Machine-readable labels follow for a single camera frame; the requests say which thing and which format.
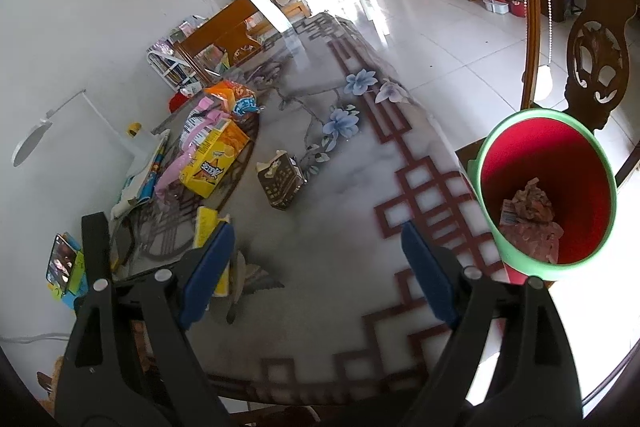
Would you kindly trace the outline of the white desk lamp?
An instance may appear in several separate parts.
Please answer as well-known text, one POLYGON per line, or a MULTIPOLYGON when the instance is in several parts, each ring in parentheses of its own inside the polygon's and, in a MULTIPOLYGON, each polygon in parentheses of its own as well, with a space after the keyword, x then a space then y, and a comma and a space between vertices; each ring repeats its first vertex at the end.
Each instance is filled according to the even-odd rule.
POLYGON ((80 96, 85 96, 87 94, 87 90, 80 90, 70 96, 67 100, 65 100, 61 105, 55 107, 54 109, 50 109, 49 112, 40 119, 40 121, 35 124, 32 129, 26 134, 25 138, 17 144, 14 148, 11 164, 13 167, 20 167, 23 162, 32 155, 32 152, 38 146, 38 144, 43 139, 44 135, 47 131, 52 127, 52 118, 61 110, 70 104, 71 101, 74 101, 75 98, 79 98, 80 96))

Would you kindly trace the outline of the green rimmed red bin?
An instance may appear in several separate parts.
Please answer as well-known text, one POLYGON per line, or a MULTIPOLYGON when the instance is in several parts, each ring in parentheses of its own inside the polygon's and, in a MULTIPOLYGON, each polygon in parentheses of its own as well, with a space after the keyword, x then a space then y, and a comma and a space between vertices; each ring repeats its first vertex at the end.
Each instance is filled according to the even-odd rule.
POLYGON ((594 260, 610 238, 617 187, 600 144, 578 120, 552 109, 526 109, 492 130, 469 162, 468 176, 500 258, 518 281, 537 275, 556 282, 594 260), (536 179, 564 234, 559 260, 538 261, 500 232, 502 203, 536 179))

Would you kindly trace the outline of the white step ladder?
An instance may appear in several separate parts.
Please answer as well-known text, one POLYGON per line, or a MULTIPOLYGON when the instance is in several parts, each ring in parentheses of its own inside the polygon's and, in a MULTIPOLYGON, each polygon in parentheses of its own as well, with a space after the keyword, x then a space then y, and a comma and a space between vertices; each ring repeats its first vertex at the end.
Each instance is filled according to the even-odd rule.
POLYGON ((150 46, 146 50, 145 60, 174 92, 198 81, 195 69, 166 40, 150 46))

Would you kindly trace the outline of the wooden chair at far end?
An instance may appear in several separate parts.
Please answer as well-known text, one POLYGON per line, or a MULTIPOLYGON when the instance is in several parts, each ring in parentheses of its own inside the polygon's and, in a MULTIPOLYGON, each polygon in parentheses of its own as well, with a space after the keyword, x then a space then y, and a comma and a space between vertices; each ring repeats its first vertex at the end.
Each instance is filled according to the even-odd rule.
POLYGON ((240 65, 260 52, 262 45, 248 34, 245 25, 245 21, 257 13, 276 31, 292 29, 283 11, 271 0, 234 0, 183 42, 175 44, 175 50, 195 69, 204 87, 213 86, 220 78, 198 61, 198 56, 210 46, 226 52, 230 66, 240 65))

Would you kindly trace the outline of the orange snack bag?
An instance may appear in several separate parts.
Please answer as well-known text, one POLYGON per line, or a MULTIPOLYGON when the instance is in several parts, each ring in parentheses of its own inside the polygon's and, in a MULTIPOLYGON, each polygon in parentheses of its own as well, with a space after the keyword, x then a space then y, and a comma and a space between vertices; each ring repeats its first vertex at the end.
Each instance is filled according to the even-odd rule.
POLYGON ((256 94, 242 83, 224 79, 215 86, 205 88, 204 92, 221 101, 224 111, 234 120, 240 121, 248 115, 259 113, 256 94))

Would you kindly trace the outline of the yellow carton box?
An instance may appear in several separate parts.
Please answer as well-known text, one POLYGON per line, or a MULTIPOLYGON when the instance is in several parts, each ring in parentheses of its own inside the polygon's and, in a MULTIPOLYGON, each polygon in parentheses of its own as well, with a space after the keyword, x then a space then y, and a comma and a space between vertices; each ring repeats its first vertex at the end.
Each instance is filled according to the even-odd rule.
POLYGON ((219 121, 182 169, 179 181, 191 192, 209 197, 248 142, 248 136, 232 119, 219 121))

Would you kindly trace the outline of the dark brown patterned box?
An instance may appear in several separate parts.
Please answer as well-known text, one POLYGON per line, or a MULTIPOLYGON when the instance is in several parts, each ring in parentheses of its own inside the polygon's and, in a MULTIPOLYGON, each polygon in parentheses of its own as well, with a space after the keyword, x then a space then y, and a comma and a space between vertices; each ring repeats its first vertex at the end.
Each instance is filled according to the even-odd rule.
POLYGON ((278 150, 270 161, 258 162, 256 172, 270 206, 279 210, 288 208, 307 183, 298 162, 286 150, 278 150))

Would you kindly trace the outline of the floral tablecloth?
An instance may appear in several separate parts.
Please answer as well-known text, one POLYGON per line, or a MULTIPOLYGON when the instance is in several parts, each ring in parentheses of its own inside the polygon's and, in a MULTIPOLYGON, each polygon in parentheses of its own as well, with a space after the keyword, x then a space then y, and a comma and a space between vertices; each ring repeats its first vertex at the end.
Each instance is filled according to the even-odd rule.
POLYGON ((122 221, 134 232, 128 271, 179 259, 198 207, 215 209, 246 262, 243 294, 210 300, 188 332, 216 392, 323 404, 421 387, 449 329, 402 252, 402 226, 506 276, 456 155, 418 102, 378 98, 401 84, 348 20, 301 20, 231 76, 257 94, 242 124, 250 143, 209 197, 177 183, 167 206, 153 199, 122 221), (307 179, 285 210, 256 172, 278 150, 307 179))

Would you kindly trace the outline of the newspaper ball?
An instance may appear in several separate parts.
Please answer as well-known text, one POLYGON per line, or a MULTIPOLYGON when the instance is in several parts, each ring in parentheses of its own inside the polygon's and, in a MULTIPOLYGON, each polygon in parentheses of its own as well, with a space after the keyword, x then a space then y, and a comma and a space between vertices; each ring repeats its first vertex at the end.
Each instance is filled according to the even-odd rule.
POLYGON ((538 183, 538 178, 529 180, 511 199, 503 201, 499 231, 527 257, 556 265, 564 230, 554 221, 553 206, 538 183))

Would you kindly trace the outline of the smartphone on stand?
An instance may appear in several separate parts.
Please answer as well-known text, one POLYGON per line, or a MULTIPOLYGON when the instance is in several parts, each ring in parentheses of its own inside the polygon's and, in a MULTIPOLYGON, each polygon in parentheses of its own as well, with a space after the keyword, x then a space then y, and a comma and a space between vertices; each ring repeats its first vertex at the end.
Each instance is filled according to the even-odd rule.
POLYGON ((56 234, 48 260, 46 281, 54 300, 73 309, 88 293, 85 258, 80 244, 67 232, 56 234))

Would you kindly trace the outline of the yellow flat box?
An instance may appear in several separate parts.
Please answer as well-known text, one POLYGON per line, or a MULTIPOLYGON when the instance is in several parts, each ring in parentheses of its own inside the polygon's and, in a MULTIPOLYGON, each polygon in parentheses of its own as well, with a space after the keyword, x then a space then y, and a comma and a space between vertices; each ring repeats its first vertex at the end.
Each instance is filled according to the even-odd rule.
POLYGON ((198 207, 193 247, 201 249, 203 256, 193 274, 194 284, 208 288, 215 298, 228 297, 231 291, 230 225, 229 216, 221 216, 212 208, 198 207))

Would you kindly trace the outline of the pink plastic bag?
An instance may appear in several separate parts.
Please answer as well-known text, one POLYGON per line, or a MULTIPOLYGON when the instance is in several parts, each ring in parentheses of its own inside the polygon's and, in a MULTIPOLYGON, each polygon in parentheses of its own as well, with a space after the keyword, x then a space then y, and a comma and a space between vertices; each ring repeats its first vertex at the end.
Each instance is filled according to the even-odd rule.
POLYGON ((212 98, 204 96, 186 117, 180 134, 177 156, 163 171, 156 182, 154 194, 161 206, 168 205, 171 184, 179 179, 180 172, 193 159, 195 152, 214 130, 219 121, 228 119, 230 114, 220 108, 212 98))

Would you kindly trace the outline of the carved wooden chair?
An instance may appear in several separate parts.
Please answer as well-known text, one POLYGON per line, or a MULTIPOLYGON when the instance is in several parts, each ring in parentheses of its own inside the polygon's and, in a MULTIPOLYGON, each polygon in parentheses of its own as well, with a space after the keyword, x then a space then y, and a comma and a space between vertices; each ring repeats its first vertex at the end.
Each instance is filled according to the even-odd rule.
POLYGON ((583 124, 588 131, 604 129, 612 112, 623 102, 631 78, 631 62, 626 39, 628 23, 639 13, 639 0, 582 0, 570 29, 555 38, 553 22, 541 29, 541 9, 551 15, 554 0, 525 0, 526 52, 522 76, 521 108, 537 105, 534 91, 550 74, 550 65, 537 57, 540 46, 547 46, 551 58, 559 43, 565 51, 566 81, 564 113, 583 124))

